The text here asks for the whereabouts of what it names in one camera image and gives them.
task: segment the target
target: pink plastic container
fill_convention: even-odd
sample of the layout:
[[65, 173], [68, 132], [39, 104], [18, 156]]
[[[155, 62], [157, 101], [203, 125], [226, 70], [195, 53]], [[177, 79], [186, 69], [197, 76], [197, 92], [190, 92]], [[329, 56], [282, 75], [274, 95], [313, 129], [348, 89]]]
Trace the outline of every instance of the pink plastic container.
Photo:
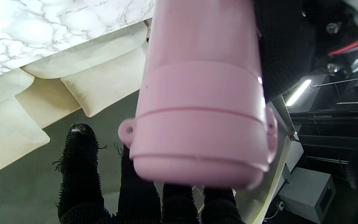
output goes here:
[[135, 119], [119, 138], [147, 180], [253, 189], [277, 150], [250, 0], [158, 0]]

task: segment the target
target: marble surface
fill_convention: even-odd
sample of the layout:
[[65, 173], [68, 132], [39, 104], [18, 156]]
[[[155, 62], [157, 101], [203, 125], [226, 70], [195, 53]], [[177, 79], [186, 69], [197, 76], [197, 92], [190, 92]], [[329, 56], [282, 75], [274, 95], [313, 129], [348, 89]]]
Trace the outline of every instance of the marble surface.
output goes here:
[[155, 0], [0, 0], [0, 74], [153, 15]]

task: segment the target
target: gray metal box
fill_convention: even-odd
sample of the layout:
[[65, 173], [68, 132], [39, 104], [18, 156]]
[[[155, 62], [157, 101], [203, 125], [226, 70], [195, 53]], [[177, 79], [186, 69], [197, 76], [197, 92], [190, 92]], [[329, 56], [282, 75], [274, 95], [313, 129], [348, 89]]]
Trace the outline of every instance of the gray metal box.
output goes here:
[[335, 195], [330, 174], [296, 167], [278, 193], [290, 212], [321, 224]]

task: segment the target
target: green floor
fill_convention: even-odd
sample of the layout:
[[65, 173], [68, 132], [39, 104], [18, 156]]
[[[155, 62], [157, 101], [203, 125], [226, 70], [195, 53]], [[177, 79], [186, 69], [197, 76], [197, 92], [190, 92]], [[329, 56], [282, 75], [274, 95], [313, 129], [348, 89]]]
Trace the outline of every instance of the green floor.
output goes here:
[[98, 171], [102, 180], [105, 206], [117, 212], [120, 189], [120, 156], [114, 148], [119, 142], [117, 129], [121, 121], [135, 116], [138, 92], [88, 118], [82, 109], [46, 127], [51, 141], [0, 170], [1, 224], [58, 223], [56, 204], [61, 174], [54, 172], [53, 161], [61, 157], [66, 134], [75, 123], [90, 125], [99, 144], [108, 145], [99, 152]]

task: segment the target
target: red wire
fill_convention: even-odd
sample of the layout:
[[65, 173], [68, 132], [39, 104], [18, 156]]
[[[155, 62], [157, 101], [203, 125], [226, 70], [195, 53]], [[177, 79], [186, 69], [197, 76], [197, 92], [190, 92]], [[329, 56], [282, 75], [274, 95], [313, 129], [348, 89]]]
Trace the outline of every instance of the red wire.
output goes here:
[[357, 47], [357, 46], [358, 46], [358, 40], [356, 40], [356, 41], [354, 41], [354, 42], [352, 42], [352, 43], [350, 43], [350, 44], [348, 44], [348, 45], [346, 45], [344, 47], [341, 47], [341, 48], [339, 48], [339, 49], [337, 49], [335, 51], [331, 51], [330, 54], [331, 55], [336, 55], [336, 54], [342, 53], [344, 51], [347, 51], [347, 50], [352, 49], [353, 47]]

